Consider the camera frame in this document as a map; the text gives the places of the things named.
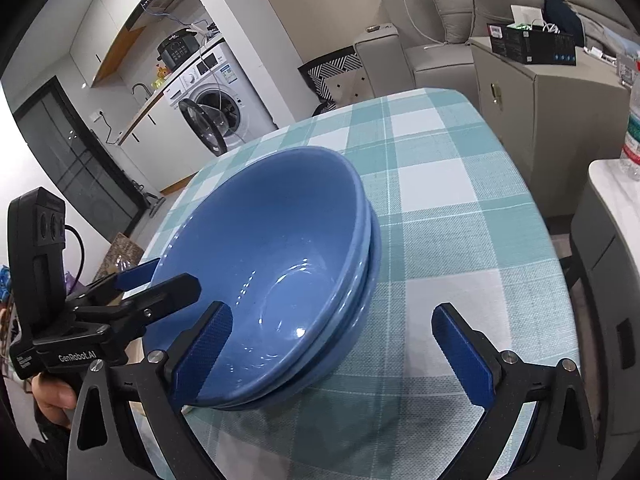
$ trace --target gold cabinet handle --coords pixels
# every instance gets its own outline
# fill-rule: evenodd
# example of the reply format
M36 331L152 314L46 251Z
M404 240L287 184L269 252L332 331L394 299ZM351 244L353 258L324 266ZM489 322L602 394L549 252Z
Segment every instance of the gold cabinet handle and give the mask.
M502 90L498 83L491 83L491 95L494 97L494 104L497 104L502 110Z

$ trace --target washing machine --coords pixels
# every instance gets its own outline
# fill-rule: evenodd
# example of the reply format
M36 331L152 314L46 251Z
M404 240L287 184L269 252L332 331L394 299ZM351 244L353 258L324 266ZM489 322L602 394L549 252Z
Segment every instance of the washing machine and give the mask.
M216 156L277 129L224 40L198 56L164 96Z

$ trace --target checkered tablecloth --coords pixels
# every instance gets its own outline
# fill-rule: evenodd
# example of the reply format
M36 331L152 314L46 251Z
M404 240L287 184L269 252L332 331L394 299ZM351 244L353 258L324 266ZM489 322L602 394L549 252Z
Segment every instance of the checkered tablecloth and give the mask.
M145 260L160 256L231 175L305 145L343 153L380 218L382 267L366 328L342 365L301 395L253 412L198 408L188 422L228 480L436 479L482 413L431 335L436 305L451 302L498 349L526 361L578 362L574 316L545 225L472 105L455 91L419 89L302 121L221 156L184 190ZM496 476L525 428L523 418Z

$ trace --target human hand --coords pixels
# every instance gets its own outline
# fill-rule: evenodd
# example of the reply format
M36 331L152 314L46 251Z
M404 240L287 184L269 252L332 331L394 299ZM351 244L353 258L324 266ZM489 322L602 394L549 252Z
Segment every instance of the human hand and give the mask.
M67 429L71 421L64 410L76 407L76 393L65 381L49 374L38 374L31 381L31 390L42 414L51 422Z

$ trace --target sofa seat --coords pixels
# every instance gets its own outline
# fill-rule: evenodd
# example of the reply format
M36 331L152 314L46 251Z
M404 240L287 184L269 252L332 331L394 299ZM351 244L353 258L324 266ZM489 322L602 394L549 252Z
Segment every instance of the sofa seat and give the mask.
M451 88L479 109L476 69L469 45L414 46L404 55L414 73L416 88Z

